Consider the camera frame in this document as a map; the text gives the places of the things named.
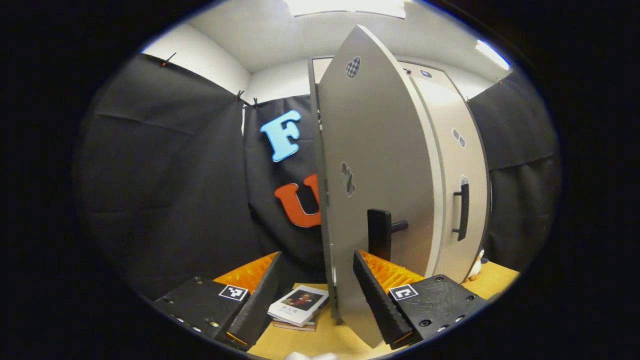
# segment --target white wall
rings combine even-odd
[[[459,67],[437,61],[406,56],[399,56],[398,60],[413,61],[444,70],[465,100],[471,99],[498,82],[498,79],[490,81]],[[310,93],[307,61],[298,60],[256,72],[251,76],[248,88],[248,97],[245,99],[250,103],[253,103],[254,97],[258,98],[258,102],[264,102],[288,96],[307,95]]]
[[[309,70],[306,59],[254,73],[249,80],[246,92],[247,101],[252,104],[254,97],[258,98],[258,102],[265,102],[309,93]]]
[[[143,53],[167,59],[173,53],[171,62],[203,76],[214,83],[237,94],[246,90],[251,74],[222,47],[207,35],[190,25],[179,25],[152,42]]]

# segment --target book cover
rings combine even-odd
[[[277,320],[303,327],[328,297],[326,290],[300,285],[270,305],[268,314]]]

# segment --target door handle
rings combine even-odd
[[[454,233],[458,233],[458,241],[467,236],[467,222],[469,220],[469,184],[460,186],[459,192],[454,192],[454,196],[462,197],[462,205],[460,206],[460,227],[453,229]]]
[[[391,260],[391,234],[409,227],[406,220],[391,222],[391,212],[386,210],[367,210],[367,231],[369,234],[369,253],[381,259]]]

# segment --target white object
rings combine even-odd
[[[311,358],[305,354],[294,351],[287,355],[284,360],[311,360]]]
[[[482,267],[481,260],[483,255],[484,255],[484,249],[480,251],[480,255],[478,255],[478,258],[474,263],[474,266],[471,268],[471,271],[469,272],[469,275],[467,277],[473,277],[473,276],[476,276],[477,274],[480,274],[480,268]]]
[[[333,352],[328,352],[326,354],[314,356],[311,358],[311,360],[338,360],[338,355],[334,354]]]

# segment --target table surface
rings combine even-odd
[[[505,290],[517,276],[518,272],[514,270],[488,262],[482,265],[475,280],[464,282],[462,286],[484,299],[489,299]],[[326,284],[303,285],[327,290]],[[333,352],[338,355],[339,360],[364,360],[396,350],[391,350],[389,345],[384,343],[370,348],[347,325],[336,325],[335,320],[331,318],[329,307],[325,306],[320,310],[316,331],[283,329],[270,324],[248,353],[283,360],[294,351],[310,357]]]

